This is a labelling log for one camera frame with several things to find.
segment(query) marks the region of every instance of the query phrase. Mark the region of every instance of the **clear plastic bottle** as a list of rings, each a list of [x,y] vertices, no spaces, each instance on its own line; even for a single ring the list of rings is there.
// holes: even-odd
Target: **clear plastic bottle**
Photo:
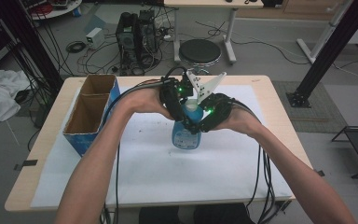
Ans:
[[[198,123],[202,120],[203,110],[198,106],[196,99],[189,99],[182,108],[185,114]],[[172,130],[172,143],[181,149],[195,149],[200,145],[201,133],[192,134],[180,121],[176,121]]]

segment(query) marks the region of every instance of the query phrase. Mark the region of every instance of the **black electronic device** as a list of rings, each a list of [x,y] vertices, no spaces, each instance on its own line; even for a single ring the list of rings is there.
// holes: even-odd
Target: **black electronic device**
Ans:
[[[138,21],[141,28],[142,42],[146,51],[157,52],[155,11],[141,10]]]
[[[116,29],[116,39],[122,65],[138,64],[142,54],[142,36],[138,15],[124,12]]]

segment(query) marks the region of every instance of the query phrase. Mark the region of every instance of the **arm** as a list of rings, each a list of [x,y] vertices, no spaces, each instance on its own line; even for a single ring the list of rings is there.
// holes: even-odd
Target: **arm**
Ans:
[[[356,222],[333,188],[252,115],[234,107],[230,117],[217,127],[224,128],[248,134],[261,145],[314,223]]]
[[[115,107],[97,138],[69,179],[55,223],[96,223],[103,210],[117,146],[133,113],[158,112],[170,118],[158,99],[157,89],[130,93]]]

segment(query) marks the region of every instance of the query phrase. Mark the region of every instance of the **black chair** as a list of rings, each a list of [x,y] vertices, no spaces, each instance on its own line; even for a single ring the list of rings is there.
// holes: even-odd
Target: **black chair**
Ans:
[[[203,68],[219,62],[221,54],[221,49],[214,42],[206,39],[187,40],[179,48],[179,58],[192,66],[196,74],[200,72],[209,74]]]

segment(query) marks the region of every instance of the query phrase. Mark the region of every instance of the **brown cardboard box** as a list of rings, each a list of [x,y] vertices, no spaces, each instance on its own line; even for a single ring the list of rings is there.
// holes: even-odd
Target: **brown cardboard box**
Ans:
[[[63,135],[80,156],[86,153],[102,128],[109,96],[120,95],[117,79],[112,75],[88,75],[77,96]]]

